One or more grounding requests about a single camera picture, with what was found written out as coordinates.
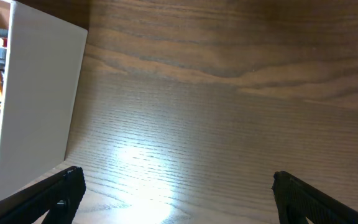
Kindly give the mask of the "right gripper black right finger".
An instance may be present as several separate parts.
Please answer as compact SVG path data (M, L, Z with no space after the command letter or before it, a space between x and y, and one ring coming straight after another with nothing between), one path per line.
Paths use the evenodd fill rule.
M291 175L274 173L272 186L281 224L358 224L358 212Z

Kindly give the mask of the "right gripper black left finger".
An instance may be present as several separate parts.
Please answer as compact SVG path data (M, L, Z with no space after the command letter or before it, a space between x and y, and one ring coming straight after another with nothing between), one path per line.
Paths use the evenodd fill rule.
M0 223L72 223L86 191L83 169L71 166L0 201Z

